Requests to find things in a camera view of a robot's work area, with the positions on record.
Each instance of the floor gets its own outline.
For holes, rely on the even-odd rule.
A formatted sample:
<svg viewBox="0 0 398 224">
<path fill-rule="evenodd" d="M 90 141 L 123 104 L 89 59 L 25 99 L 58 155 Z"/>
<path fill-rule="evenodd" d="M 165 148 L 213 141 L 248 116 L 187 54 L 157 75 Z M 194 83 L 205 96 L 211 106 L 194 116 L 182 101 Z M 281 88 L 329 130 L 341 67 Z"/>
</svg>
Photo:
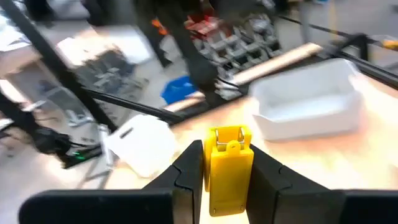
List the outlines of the floor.
<svg viewBox="0 0 398 224">
<path fill-rule="evenodd" d="M 394 24 L 398 22 L 398 14 L 393 12 L 390 5 L 396 0 L 334 0 L 336 4 L 336 28 L 349 33 L 365 32 L 369 35 L 392 35 L 398 37 L 398 29 Z M 329 27 L 328 8 L 326 5 L 313 5 L 310 11 L 310 22 L 319 26 Z M 53 29 L 44 30 L 48 35 L 57 35 L 57 32 L 70 32 L 68 28 L 84 28 L 88 24 L 81 22 L 60 23 Z M 277 21 L 279 38 L 285 51 L 302 44 L 300 27 L 287 21 Z M 312 42 L 326 44 L 332 39 L 331 34 L 312 30 Z M 165 44 L 173 48 L 172 39 Z M 374 62 L 381 66 L 398 61 L 398 55 L 377 47 L 373 47 Z M 169 80 L 186 75 L 184 61 L 176 58 L 175 63 L 163 70 L 153 57 L 136 68 L 136 74 L 150 80 L 140 102 L 150 106 L 160 107 L 165 101 L 160 97 L 165 83 Z M 58 116 L 59 114 L 44 114 L 40 116 Z M 67 128 L 64 121 L 54 123 L 49 121 L 43 125 L 51 126 L 57 131 L 71 134 L 76 141 L 84 134 L 96 141 L 95 132 L 89 131 L 95 127 L 87 124 L 79 129 Z M 0 223 L 17 223 L 17 211 L 21 203 L 32 194 L 50 189 L 97 189 L 104 183 L 106 164 L 103 158 L 93 159 L 72 169 L 63 170 L 59 162 L 43 154 L 37 153 L 31 146 L 20 142 L 12 142 L 15 146 L 14 157 L 8 158 L 0 148 Z"/>
</svg>

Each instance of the wooden table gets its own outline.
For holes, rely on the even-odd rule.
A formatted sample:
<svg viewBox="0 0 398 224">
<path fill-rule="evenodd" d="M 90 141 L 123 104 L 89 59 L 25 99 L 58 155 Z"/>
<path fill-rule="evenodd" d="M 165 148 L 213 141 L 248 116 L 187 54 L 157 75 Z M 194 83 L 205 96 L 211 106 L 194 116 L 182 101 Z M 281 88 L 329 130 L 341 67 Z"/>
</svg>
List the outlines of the wooden table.
<svg viewBox="0 0 398 224">
<path fill-rule="evenodd" d="M 244 83 L 263 76 L 318 50 L 320 47 L 313 44 L 301 46 L 238 74 L 234 82 Z M 255 146 L 329 189 L 398 189 L 398 91 L 364 75 L 359 77 L 354 84 L 364 95 L 364 116 L 355 133 L 289 142 L 264 141 L 251 116 L 258 105 L 250 97 L 189 119 L 174 126 L 172 131 L 182 151 L 193 140 L 203 139 L 209 127 L 246 124 L 252 130 Z M 165 109 L 176 111 L 193 101 L 198 99 L 181 101 Z M 106 189 L 140 189 L 150 181 L 138 177 L 126 163 L 119 161 Z M 203 191 L 201 223 L 247 222 L 246 212 L 211 218 L 208 193 Z"/>
</svg>

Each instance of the white block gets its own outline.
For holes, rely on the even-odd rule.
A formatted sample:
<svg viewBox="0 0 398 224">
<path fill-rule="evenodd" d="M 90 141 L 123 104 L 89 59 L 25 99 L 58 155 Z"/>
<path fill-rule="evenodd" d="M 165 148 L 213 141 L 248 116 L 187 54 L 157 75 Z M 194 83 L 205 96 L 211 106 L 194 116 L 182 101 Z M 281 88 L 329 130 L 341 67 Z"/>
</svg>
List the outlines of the white block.
<svg viewBox="0 0 398 224">
<path fill-rule="evenodd" d="M 254 82 L 259 102 L 254 119 L 264 139 L 286 140 L 355 130 L 361 94 L 350 79 L 358 73 L 344 59 L 331 59 Z"/>
</svg>

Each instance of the yellow plastic block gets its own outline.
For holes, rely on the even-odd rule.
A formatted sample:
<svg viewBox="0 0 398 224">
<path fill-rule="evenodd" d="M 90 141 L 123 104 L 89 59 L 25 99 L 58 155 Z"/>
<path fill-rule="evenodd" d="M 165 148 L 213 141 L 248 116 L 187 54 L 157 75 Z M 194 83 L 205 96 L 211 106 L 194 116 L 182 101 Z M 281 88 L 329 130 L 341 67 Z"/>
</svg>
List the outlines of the yellow plastic block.
<svg viewBox="0 0 398 224">
<path fill-rule="evenodd" d="M 245 126 L 211 128 L 205 140 L 205 190 L 210 190 L 210 215 L 246 209 L 254 153 Z"/>
</svg>

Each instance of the blue plastic object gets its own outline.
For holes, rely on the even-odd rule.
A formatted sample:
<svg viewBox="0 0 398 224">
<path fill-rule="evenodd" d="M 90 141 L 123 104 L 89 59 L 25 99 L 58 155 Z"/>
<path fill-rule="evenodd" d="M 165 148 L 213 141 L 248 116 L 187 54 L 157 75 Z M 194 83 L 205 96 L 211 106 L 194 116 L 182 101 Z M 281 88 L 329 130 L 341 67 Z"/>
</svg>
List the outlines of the blue plastic object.
<svg viewBox="0 0 398 224">
<path fill-rule="evenodd" d="M 180 100 L 184 100 L 185 97 L 195 92 L 195 87 L 191 84 L 188 76 L 178 78 L 170 81 L 162 92 L 162 98 L 167 104 L 172 104 Z"/>
</svg>

